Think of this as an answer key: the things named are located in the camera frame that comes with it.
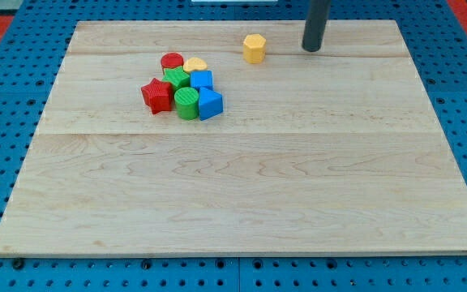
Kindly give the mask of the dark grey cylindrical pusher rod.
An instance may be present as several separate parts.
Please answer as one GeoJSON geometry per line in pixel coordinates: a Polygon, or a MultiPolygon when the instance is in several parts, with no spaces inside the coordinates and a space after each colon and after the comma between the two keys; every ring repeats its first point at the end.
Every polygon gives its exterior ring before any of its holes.
{"type": "Polygon", "coordinates": [[[331,0],[310,0],[302,36],[302,48],[305,51],[316,52],[321,49],[331,5],[331,0]]]}

